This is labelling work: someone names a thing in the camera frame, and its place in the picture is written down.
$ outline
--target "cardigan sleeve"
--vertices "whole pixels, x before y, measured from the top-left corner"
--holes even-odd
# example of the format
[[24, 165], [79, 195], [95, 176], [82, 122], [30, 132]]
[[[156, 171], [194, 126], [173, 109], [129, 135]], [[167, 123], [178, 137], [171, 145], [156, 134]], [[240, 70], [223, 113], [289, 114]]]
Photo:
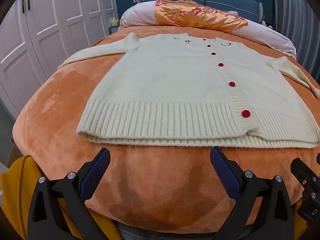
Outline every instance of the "cardigan sleeve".
[[88, 58], [94, 58], [94, 57], [101, 57], [105, 55], [113, 55], [113, 54], [121, 54], [121, 53], [126, 53], [129, 50], [135, 50], [139, 47], [139, 39], [136, 37], [134, 33], [129, 33], [124, 39], [115, 41], [113, 43], [108, 43], [108, 44], [103, 44], [103, 45], [98, 45], [98, 46], [93, 46], [90, 48], [82, 49], [69, 58], [67, 58], [59, 67], [61, 68], [62, 66], [88, 59]]
[[316, 98], [320, 98], [320, 90], [315, 88], [308, 77], [303, 73], [303, 71], [295, 64], [290, 62], [287, 57], [272, 58], [265, 56], [265, 58], [267, 58], [265, 62], [268, 66], [279, 70], [281, 74], [297, 81], [301, 85], [310, 89], [314, 93]]

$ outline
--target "plush blanket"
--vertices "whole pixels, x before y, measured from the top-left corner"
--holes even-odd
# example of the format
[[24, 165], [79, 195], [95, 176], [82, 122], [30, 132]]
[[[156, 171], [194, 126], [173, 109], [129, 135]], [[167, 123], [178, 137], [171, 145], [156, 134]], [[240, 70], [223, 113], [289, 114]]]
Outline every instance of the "plush blanket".
[[[128, 27], [97, 44], [117, 41], [134, 32], [139, 38], [159, 33], [188, 33], [201, 38], [219, 37], [244, 43], [257, 52], [283, 54], [231, 34], [175, 26]], [[110, 55], [68, 64], [59, 69], [30, 99], [13, 128], [24, 155], [31, 155], [49, 179], [78, 171], [101, 147], [111, 152], [111, 164], [87, 207], [122, 223], [161, 232], [218, 231], [235, 202], [228, 198], [210, 164], [210, 148], [99, 145], [76, 134], [82, 111], [101, 78], [123, 55]], [[319, 88], [314, 79], [292, 58]], [[320, 100], [310, 90], [286, 77], [320, 124]], [[302, 187], [290, 173], [290, 163], [301, 158], [317, 174], [320, 166], [313, 149], [222, 148], [243, 170], [272, 178], [281, 175], [290, 200], [301, 198]], [[257, 201], [248, 223], [258, 212]]]

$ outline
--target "black mechanical device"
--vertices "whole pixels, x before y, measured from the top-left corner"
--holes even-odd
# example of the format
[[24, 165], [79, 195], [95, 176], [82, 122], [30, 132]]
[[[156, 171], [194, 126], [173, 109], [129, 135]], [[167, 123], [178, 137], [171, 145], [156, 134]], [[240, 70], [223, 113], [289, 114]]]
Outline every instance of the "black mechanical device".
[[[289, 196], [281, 176], [273, 179], [256, 177], [228, 160], [219, 147], [210, 151], [210, 160], [228, 196], [236, 201], [232, 212], [212, 240], [293, 240], [294, 224]], [[57, 198], [64, 198], [71, 219], [84, 240], [107, 240], [95, 223], [84, 201], [93, 196], [110, 164], [110, 152], [102, 148], [93, 161], [85, 163], [78, 172], [63, 179], [39, 178], [28, 217], [28, 240], [75, 240], [62, 215]], [[310, 223], [299, 240], [320, 239], [319, 178], [300, 159], [291, 164], [291, 171], [305, 188], [299, 215]], [[262, 202], [249, 234], [243, 236], [245, 224], [257, 197]], [[4, 240], [21, 240], [0, 208], [0, 234]]]

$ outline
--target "striped curtain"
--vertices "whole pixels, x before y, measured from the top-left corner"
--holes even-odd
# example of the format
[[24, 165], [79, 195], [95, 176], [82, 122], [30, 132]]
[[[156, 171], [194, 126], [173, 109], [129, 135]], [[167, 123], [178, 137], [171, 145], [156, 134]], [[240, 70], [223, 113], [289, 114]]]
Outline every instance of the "striped curtain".
[[273, 29], [297, 49], [297, 61], [320, 83], [320, 22], [306, 0], [275, 0]]

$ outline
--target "blue gripper pad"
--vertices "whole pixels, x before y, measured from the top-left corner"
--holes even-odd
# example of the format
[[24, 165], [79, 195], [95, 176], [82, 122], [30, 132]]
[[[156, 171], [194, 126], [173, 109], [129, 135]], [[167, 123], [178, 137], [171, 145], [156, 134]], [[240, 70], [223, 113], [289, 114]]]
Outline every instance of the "blue gripper pad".
[[229, 198], [238, 202], [242, 196], [240, 182], [228, 165], [228, 159], [223, 155], [219, 147], [211, 149], [210, 161]]
[[99, 156], [94, 160], [91, 168], [80, 182], [80, 199], [84, 202], [92, 198], [96, 191], [103, 174], [106, 172], [110, 164], [110, 152], [108, 149], [103, 149], [99, 152]]

